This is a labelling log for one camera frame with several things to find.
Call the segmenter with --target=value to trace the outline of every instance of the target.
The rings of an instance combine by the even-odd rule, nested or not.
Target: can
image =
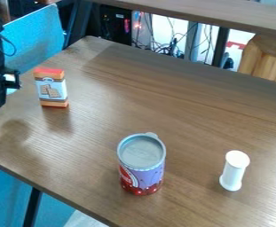
[[[157,192],[165,169],[165,144],[152,132],[124,138],[117,147],[122,188],[135,195]]]

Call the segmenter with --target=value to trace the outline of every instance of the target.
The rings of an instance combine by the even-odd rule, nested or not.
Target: wooden table
[[[0,110],[0,168],[111,226],[276,226],[276,82],[88,37],[43,63],[66,70],[68,109],[38,104],[31,72]],[[165,182],[136,197],[116,146],[167,146]],[[225,153],[251,158],[243,187],[218,183]]]
[[[183,20],[276,35],[276,6],[247,0],[91,0]]]

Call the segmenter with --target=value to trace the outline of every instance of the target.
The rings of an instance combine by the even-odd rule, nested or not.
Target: white spool
[[[220,176],[220,184],[230,192],[236,192],[242,187],[242,178],[245,169],[250,163],[247,154],[241,151],[230,151],[226,154],[226,162],[223,174]]]

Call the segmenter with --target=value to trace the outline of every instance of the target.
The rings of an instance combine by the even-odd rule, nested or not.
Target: orange box
[[[36,67],[35,85],[42,106],[67,107],[68,97],[64,70]]]

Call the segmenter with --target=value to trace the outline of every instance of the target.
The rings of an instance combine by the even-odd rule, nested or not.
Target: black pole
[[[37,217],[37,211],[41,202],[41,198],[42,193],[38,191],[36,188],[32,188],[23,227],[35,226],[35,220]]]
[[[76,15],[77,15],[77,12],[79,9],[79,4],[80,4],[80,0],[74,0],[74,5],[72,8],[72,11],[70,14],[70,19],[69,19],[68,26],[67,26],[66,37],[65,37],[65,42],[64,42],[64,49],[66,47],[68,47],[68,45],[69,45],[70,37],[72,35],[74,24],[75,24]]]
[[[222,67],[223,56],[225,54],[225,48],[228,41],[229,31],[230,29],[226,27],[221,27],[218,30],[217,45],[214,58],[212,60],[213,67]]]

